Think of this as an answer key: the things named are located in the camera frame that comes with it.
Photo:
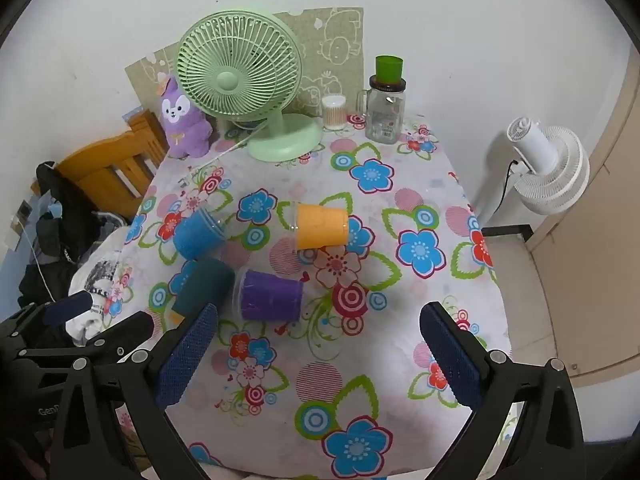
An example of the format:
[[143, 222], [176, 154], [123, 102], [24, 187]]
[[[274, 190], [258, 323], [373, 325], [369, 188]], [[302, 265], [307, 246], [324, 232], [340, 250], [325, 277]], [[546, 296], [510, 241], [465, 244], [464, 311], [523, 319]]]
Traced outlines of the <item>orange plastic cup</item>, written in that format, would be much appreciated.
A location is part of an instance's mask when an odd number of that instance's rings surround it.
[[348, 212], [344, 208], [296, 203], [292, 224], [296, 249], [346, 245], [348, 218]]

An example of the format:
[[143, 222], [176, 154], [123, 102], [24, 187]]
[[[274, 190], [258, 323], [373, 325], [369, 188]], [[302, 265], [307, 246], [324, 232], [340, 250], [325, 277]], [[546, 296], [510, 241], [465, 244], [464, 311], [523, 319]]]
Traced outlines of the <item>floral tablecloth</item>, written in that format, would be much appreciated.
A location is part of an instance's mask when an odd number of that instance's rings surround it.
[[[483, 346], [510, 346], [494, 263], [442, 144], [407, 118], [393, 145], [349, 118], [310, 152], [278, 164], [250, 157], [231, 131], [215, 165], [187, 186], [190, 160], [166, 159], [125, 238], [104, 324], [143, 311], [175, 323], [168, 283], [189, 260], [174, 242], [198, 206], [226, 226], [217, 257], [304, 284], [297, 322], [244, 321], [219, 308], [218, 330], [168, 416], [201, 462], [261, 476], [385, 477], [433, 467], [469, 410], [424, 342], [420, 312], [439, 302]], [[297, 250], [296, 203], [344, 208], [344, 246]]]

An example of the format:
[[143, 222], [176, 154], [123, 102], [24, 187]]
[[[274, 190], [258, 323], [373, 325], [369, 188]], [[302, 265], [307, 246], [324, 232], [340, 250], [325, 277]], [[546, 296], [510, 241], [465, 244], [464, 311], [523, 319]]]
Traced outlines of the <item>pile of clothes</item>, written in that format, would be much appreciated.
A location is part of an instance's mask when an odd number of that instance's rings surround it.
[[41, 198], [35, 234], [27, 237], [32, 261], [18, 284], [17, 302], [26, 308], [88, 292], [92, 306], [52, 330], [53, 338], [80, 347], [104, 331], [104, 308], [129, 222], [100, 211], [53, 162], [37, 167], [36, 183]]

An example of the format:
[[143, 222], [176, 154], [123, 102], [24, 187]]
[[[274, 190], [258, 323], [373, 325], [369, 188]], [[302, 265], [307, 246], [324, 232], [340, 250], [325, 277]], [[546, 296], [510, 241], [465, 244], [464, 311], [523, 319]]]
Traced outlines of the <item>cotton swab container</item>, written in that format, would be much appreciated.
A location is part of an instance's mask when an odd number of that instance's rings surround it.
[[346, 126], [346, 104], [346, 96], [342, 94], [329, 94], [322, 98], [322, 122], [326, 130], [341, 130]]

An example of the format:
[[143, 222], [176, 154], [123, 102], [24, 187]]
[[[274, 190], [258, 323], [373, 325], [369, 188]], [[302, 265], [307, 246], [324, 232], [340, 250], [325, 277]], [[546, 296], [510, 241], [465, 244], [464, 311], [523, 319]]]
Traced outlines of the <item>dark green cup orange rim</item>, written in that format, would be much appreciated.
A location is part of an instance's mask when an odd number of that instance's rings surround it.
[[171, 321], [178, 324], [206, 304], [222, 307], [234, 281], [232, 267], [216, 258], [187, 261], [168, 283], [169, 291], [176, 297], [170, 308]]

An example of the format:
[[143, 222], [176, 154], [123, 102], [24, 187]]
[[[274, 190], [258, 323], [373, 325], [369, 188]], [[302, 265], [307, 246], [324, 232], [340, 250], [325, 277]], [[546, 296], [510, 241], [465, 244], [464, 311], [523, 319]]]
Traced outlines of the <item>beige cartoon wall board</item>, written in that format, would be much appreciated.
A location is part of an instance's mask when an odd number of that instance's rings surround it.
[[[276, 17], [297, 37], [303, 53], [303, 77], [298, 95], [285, 109], [308, 116], [322, 114], [322, 99], [331, 94], [346, 98], [347, 110], [357, 109], [359, 92], [366, 86], [363, 58], [363, 10], [321, 8]], [[178, 44], [170, 44], [125, 68], [140, 104], [160, 111], [157, 90], [175, 71]]]

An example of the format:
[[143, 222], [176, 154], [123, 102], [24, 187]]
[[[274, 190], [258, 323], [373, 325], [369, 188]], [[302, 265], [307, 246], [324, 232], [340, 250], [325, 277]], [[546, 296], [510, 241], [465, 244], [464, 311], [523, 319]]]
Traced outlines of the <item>green desk fan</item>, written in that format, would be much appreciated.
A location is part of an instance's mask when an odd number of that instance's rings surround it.
[[287, 108], [298, 95], [303, 53], [294, 32], [271, 14], [219, 11], [182, 36], [175, 58], [179, 86], [202, 112], [229, 122], [258, 122], [248, 154], [285, 162], [312, 151], [322, 127]]

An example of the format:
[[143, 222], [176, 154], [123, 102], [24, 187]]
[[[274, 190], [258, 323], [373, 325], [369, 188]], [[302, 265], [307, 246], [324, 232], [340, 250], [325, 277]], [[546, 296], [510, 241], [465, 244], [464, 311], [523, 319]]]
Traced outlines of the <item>purple plush toy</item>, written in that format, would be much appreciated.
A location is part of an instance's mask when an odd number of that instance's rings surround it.
[[205, 114], [184, 94], [174, 76], [158, 87], [160, 122], [168, 144], [167, 156], [176, 159], [201, 158], [209, 150], [213, 126]]

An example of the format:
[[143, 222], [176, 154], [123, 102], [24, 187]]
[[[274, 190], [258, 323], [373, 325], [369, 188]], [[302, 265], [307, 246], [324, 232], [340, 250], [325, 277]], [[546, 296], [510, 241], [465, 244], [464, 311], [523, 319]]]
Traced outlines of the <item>white circulator fan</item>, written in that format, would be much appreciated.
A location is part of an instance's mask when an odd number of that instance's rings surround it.
[[590, 178], [590, 159], [572, 130], [521, 116], [504, 133], [515, 158], [506, 167], [503, 185], [480, 211], [478, 222], [486, 226], [500, 209], [506, 193], [514, 191], [521, 204], [538, 216], [555, 216], [573, 207], [584, 194]]

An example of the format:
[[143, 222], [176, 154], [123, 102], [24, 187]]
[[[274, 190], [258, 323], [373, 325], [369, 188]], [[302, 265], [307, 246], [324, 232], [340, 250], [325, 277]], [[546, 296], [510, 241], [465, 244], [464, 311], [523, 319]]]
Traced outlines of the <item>blue plastic cup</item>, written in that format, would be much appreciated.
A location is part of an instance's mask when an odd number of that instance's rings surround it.
[[195, 260], [224, 244], [224, 225], [205, 207], [198, 208], [175, 229], [174, 244], [180, 256]]

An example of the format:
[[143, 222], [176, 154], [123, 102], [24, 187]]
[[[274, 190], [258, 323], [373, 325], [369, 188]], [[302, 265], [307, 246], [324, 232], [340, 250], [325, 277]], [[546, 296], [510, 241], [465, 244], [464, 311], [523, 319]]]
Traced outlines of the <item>green cup on jar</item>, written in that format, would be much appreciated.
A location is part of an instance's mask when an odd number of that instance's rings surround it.
[[380, 84], [399, 84], [404, 60], [395, 55], [378, 55], [375, 58], [375, 78]]

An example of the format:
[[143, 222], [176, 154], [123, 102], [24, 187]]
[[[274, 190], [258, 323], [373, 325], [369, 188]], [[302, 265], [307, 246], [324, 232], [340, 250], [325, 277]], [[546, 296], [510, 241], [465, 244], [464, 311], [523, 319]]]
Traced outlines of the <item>wooden chair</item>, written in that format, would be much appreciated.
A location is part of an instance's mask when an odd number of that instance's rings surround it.
[[104, 211], [131, 220], [168, 151], [165, 133], [150, 110], [128, 119], [119, 136], [91, 143], [62, 162], [44, 162], [30, 188], [49, 193], [66, 209]]

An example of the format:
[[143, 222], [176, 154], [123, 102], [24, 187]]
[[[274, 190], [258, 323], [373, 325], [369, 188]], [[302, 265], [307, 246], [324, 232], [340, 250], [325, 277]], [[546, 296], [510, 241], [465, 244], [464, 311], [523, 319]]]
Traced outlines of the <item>purple plastic cup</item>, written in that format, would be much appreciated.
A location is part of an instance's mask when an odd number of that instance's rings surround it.
[[300, 281], [246, 269], [235, 281], [231, 304], [244, 321], [297, 322], [303, 294]]

